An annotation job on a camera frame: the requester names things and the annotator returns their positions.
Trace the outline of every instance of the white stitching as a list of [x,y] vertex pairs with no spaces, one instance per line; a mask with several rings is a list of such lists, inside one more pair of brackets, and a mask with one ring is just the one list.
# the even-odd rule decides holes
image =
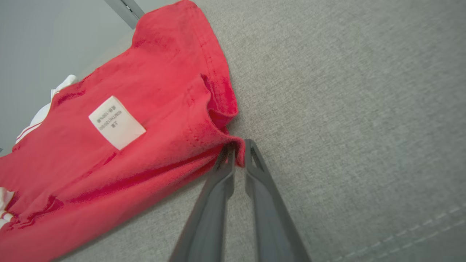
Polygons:
[[427,226],[432,223],[432,219],[427,220],[426,222],[422,223],[423,226]]
[[375,248],[378,245],[380,245],[380,241],[377,241],[377,243],[373,244],[370,248]]
[[388,242],[388,241],[390,241],[392,239],[393,239],[393,236],[391,235],[391,236],[387,237],[385,240],[383,240],[382,242]]
[[403,230],[401,231],[400,233],[396,234],[396,236],[403,236],[404,234],[406,234],[406,232],[408,232],[407,230]]
[[378,256],[377,258],[384,258],[384,257],[386,257],[386,256],[388,256],[388,253],[383,253],[383,254],[381,254],[380,256]]
[[396,253],[396,252],[398,252],[398,251],[400,251],[400,248],[395,248],[394,250],[390,251],[389,253],[390,253],[390,254],[393,254],[393,253]]
[[[466,207],[466,202],[463,203],[461,206],[462,206],[462,207],[455,207],[455,208],[450,209],[450,210],[448,211],[448,213],[453,214],[454,212],[457,212],[457,211],[459,211],[460,209]],[[402,235],[406,234],[407,231],[414,231],[414,230],[416,230],[416,229],[418,229],[418,228],[421,228],[421,227],[423,227],[423,226],[426,226],[426,225],[428,225],[428,224],[430,224],[430,223],[432,223],[432,222],[434,222],[434,221],[437,221],[437,220],[439,220],[439,219],[441,219],[441,218],[443,218],[443,217],[445,217],[445,216],[446,216],[446,212],[443,212],[443,213],[441,213],[440,215],[436,216],[434,219],[429,219],[429,220],[427,220],[426,222],[424,222],[424,223],[422,224],[422,226],[420,226],[419,224],[416,224],[416,225],[414,225],[414,226],[411,227],[411,228],[405,229],[405,230],[403,230],[403,231],[401,231],[401,232],[395,234],[395,237],[393,237],[392,235],[389,236],[388,238],[386,238],[386,239],[383,240],[382,242],[384,242],[384,243],[385,243],[385,242],[388,242],[388,241],[390,241],[390,240],[392,240],[392,239],[394,239],[394,238],[396,238],[396,237],[399,237],[399,236],[402,236]],[[459,226],[459,225],[461,225],[461,224],[463,224],[463,223],[465,223],[464,220],[460,221],[459,223],[457,223],[457,224],[455,224],[455,225],[453,225],[453,226],[449,226],[449,227],[446,227],[446,228],[442,229],[441,232],[445,232],[445,231],[447,231],[447,230],[450,230],[452,227]],[[348,253],[348,254],[346,254],[346,255],[344,255],[344,256],[339,256],[339,257],[336,258],[336,259],[329,260],[329,262],[337,262],[337,261],[343,259],[344,257],[349,257],[349,256],[352,256],[352,255],[354,255],[354,254],[362,253],[362,252],[364,252],[364,251],[366,251],[366,250],[368,250],[368,249],[371,249],[371,248],[375,248],[375,247],[377,247],[377,246],[380,246],[381,244],[382,244],[382,243],[381,243],[380,241],[377,241],[375,244],[373,244],[373,245],[371,245],[371,246],[366,246],[366,247],[360,249],[360,250],[357,251],[357,252],[354,252],[354,251],[353,251],[353,252]]]
[[453,214],[454,212],[458,211],[459,207],[455,207],[454,209],[448,211],[450,214]]
[[412,242],[407,243],[406,245],[402,246],[401,249],[405,249],[405,248],[408,248],[410,246],[412,246]]
[[351,252],[351,253],[347,254],[345,257],[350,257],[350,256],[352,256],[354,254],[355,254],[354,252]]
[[441,219],[441,218],[444,217],[444,216],[446,216],[446,213],[440,214],[439,216],[437,216],[437,217],[435,218],[435,220],[439,220],[439,219]]
[[414,230],[416,230],[416,229],[418,229],[418,228],[420,228],[420,226],[419,226],[419,225],[415,225],[415,226],[413,226],[412,228],[410,228],[409,231],[414,231]]
[[366,251],[367,249],[368,249],[368,247],[365,247],[365,248],[360,249],[359,251],[357,251],[357,253],[362,253],[362,252]]
[[[466,222],[466,220],[461,220],[460,222],[458,222],[458,223],[456,223],[456,224],[454,224],[454,225],[452,225],[452,226],[447,227],[446,230],[442,230],[442,232],[445,232],[445,231],[447,231],[447,230],[449,230],[449,229],[452,229],[452,228],[454,228],[454,227],[460,226],[460,225],[464,224],[465,222]],[[414,245],[414,244],[418,244],[418,243],[421,243],[421,242],[423,242],[423,241],[426,241],[427,239],[430,239],[430,238],[432,238],[432,237],[435,237],[435,236],[438,235],[438,234],[439,234],[439,231],[435,231],[434,233],[432,233],[432,234],[430,234],[430,235],[428,235],[428,236],[426,236],[426,237],[421,237],[421,238],[417,239],[416,241],[410,242],[410,243],[408,243],[408,244],[402,246],[401,248],[396,248],[396,249],[394,249],[394,250],[392,250],[392,251],[390,251],[390,252],[388,252],[388,253],[383,253],[383,254],[381,254],[380,256],[378,256],[377,258],[383,258],[383,257],[388,256],[388,254],[394,254],[394,253],[396,253],[396,252],[398,252],[398,251],[400,251],[400,250],[402,250],[402,249],[406,249],[406,248],[408,248],[408,247],[410,247],[410,246],[412,246],[412,245]]]

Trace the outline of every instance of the red fabric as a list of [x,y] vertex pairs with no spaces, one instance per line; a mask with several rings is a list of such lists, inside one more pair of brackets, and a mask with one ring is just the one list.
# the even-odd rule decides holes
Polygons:
[[[112,95],[147,130],[121,151],[88,119]],[[0,158],[0,186],[16,191],[1,259],[71,251],[207,172],[230,141],[243,165],[244,141],[226,129],[237,113],[202,11],[184,0],[144,15],[127,51],[60,91],[42,125]]]

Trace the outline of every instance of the seam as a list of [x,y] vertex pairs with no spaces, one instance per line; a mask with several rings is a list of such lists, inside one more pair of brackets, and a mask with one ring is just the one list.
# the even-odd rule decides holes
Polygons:
[[[382,240],[382,241],[377,241],[376,243],[374,243],[374,244],[372,244],[372,245],[368,245],[368,246],[366,246],[366,247],[364,247],[364,248],[361,248],[361,249],[359,249],[358,251],[351,251],[350,253],[347,253],[346,255],[342,255],[342,256],[339,256],[339,257],[337,257],[337,258],[327,260],[326,262],[337,262],[337,261],[340,261],[340,260],[342,260],[342,259],[349,258],[349,257],[351,257],[351,256],[353,256],[353,255],[355,255],[355,254],[364,253],[364,252],[367,251],[367,250],[370,250],[370,249],[372,249],[372,248],[376,248],[376,247],[378,247],[378,246],[380,246],[380,245],[382,245],[382,244],[384,244],[384,243],[387,243],[387,242],[389,242],[389,241],[391,241],[391,240],[393,240],[393,239],[396,239],[397,237],[403,236],[403,235],[406,234],[408,231],[415,231],[415,230],[418,230],[419,228],[425,227],[425,226],[431,224],[432,222],[437,221],[437,220],[440,220],[440,219],[446,217],[447,215],[453,214],[453,213],[455,213],[455,212],[457,212],[457,211],[459,211],[459,210],[461,210],[461,209],[463,209],[463,208],[465,208],[465,207],[466,207],[466,202],[463,203],[463,204],[462,204],[461,206],[459,206],[459,207],[454,207],[454,208],[450,209],[449,211],[445,211],[445,212],[443,212],[443,213],[441,213],[441,214],[435,216],[433,219],[428,219],[428,220],[426,220],[424,223],[416,224],[416,225],[414,225],[414,226],[412,226],[412,227],[410,227],[410,228],[404,229],[404,230],[402,230],[402,231],[400,231],[400,232],[398,232],[398,233],[396,233],[396,234],[390,235],[389,237],[385,238],[385,239]],[[447,230],[445,230],[445,228],[444,228],[444,230],[440,230],[440,232],[448,231],[448,230],[451,229],[452,227],[459,226],[459,225],[453,225],[453,226],[450,226],[449,228],[447,227]],[[389,252],[386,252],[386,253],[384,253],[383,255],[384,255],[384,256],[387,256],[387,255],[389,255]]]
[[[194,20],[194,8],[193,7],[188,7],[187,10],[188,12],[190,13],[190,15],[187,16],[187,18],[190,20],[191,22],[191,26],[192,26],[192,30],[194,32],[194,34],[196,35],[196,38],[198,39],[198,43],[199,43],[199,46],[201,47],[201,50],[202,50],[202,53],[204,54],[204,59],[206,61],[206,66],[207,66],[207,73],[208,73],[208,78],[209,80],[211,80],[211,74],[214,75],[214,77],[217,76],[217,73],[215,72],[215,69],[213,69],[213,63],[212,63],[212,57],[210,56],[210,53],[204,48],[204,45],[203,45],[203,40],[204,38],[201,37],[201,33],[198,31],[198,28],[197,28],[197,25],[195,22],[193,22]],[[217,102],[217,97],[216,97],[216,93],[215,93],[215,90],[214,88],[212,87],[212,91],[210,91],[212,93],[212,98],[213,98],[213,101],[215,102],[215,104],[218,106],[219,103]]]
[[[192,101],[194,101],[194,98],[192,97],[191,93],[189,92],[189,90],[191,90],[192,87],[188,88],[188,90],[186,91],[188,96],[190,97],[190,99]],[[188,110],[187,112],[187,119],[190,119],[190,112],[191,110]],[[187,132],[184,133],[184,136],[186,138],[186,142],[188,142],[188,144],[192,147],[192,148],[195,148],[196,146],[190,141],[190,137],[194,137],[194,134],[192,132],[192,128],[191,128],[191,125],[189,124],[189,121],[186,121],[186,126],[188,127],[188,130]]]
[[447,227],[444,228],[444,229],[437,230],[437,231],[435,231],[434,233],[432,233],[432,234],[430,234],[430,235],[428,235],[428,236],[421,237],[421,238],[416,239],[416,240],[414,240],[414,241],[412,241],[412,242],[409,242],[409,243],[407,243],[406,245],[404,245],[404,246],[402,246],[402,247],[400,247],[400,248],[395,248],[395,249],[393,249],[393,250],[391,250],[391,251],[385,252],[385,253],[383,253],[383,254],[381,254],[381,255],[375,257],[375,258],[372,258],[371,260],[369,260],[369,261],[367,261],[367,262],[374,262],[374,261],[377,260],[377,259],[382,259],[382,258],[384,258],[384,257],[386,257],[386,256],[395,254],[395,253],[397,253],[397,252],[399,252],[399,251],[401,251],[401,250],[404,250],[404,249],[407,249],[407,248],[409,248],[409,247],[412,247],[412,246],[414,246],[415,244],[422,243],[422,242],[424,242],[424,241],[426,241],[426,240],[428,240],[428,239],[431,239],[431,238],[437,236],[438,234],[441,234],[441,233],[443,233],[443,232],[446,232],[446,231],[448,231],[448,230],[450,230],[450,229],[452,229],[452,228],[461,226],[461,225],[464,224],[465,222],[466,222],[466,220],[463,219],[463,220],[461,220],[461,221],[459,221],[459,222],[457,222],[457,223],[455,223],[455,224],[453,224],[453,225],[447,226]]

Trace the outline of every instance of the white stripe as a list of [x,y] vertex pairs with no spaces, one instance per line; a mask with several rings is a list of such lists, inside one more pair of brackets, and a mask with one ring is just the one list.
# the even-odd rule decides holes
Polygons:
[[4,216],[3,216],[3,219],[10,222],[11,219],[13,218],[13,215],[10,214],[10,213],[6,213]]
[[18,140],[21,135],[24,133],[24,131],[26,131],[30,126],[26,127],[25,129],[23,129],[23,131],[21,131],[21,133],[16,137],[16,140]]
[[1,219],[1,218],[0,218],[0,229],[1,229],[2,226],[4,226],[6,223],[8,223],[8,221],[6,221],[5,219]]
[[29,134],[32,130],[35,130],[36,128],[38,128],[41,124],[38,124],[37,126],[29,129],[28,131],[24,132],[23,135],[21,137],[19,137],[18,139],[16,139],[16,143],[17,144],[19,141],[21,141],[21,139],[23,139],[23,137],[25,137],[27,134]]

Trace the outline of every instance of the white label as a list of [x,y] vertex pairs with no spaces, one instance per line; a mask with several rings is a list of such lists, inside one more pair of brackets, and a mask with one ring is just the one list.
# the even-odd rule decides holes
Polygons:
[[146,132],[144,127],[114,96],[111,96],[92,112],[89,119],[103,137],[118,150],[122,150]]

